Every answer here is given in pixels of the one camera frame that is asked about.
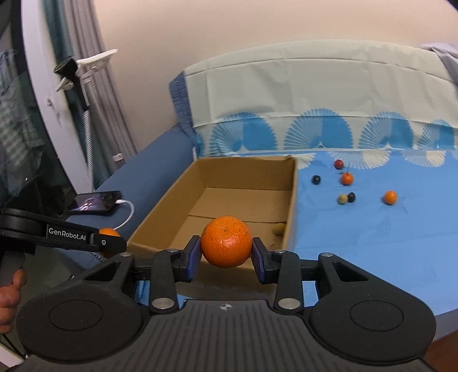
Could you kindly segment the person's left hand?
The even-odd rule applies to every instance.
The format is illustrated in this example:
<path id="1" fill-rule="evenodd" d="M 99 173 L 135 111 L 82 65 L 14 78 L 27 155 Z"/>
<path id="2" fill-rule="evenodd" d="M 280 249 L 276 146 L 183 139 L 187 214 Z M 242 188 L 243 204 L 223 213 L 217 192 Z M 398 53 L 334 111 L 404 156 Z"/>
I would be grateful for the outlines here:
<path id="1" fill-rule="evenodd" d="M 21 301 L 21 289 L 26 284 L 27 277 L 23 268 L 13 275 L 12 284 L 0 288 L 0 333 L 12 331 L 17 307 Z"/>

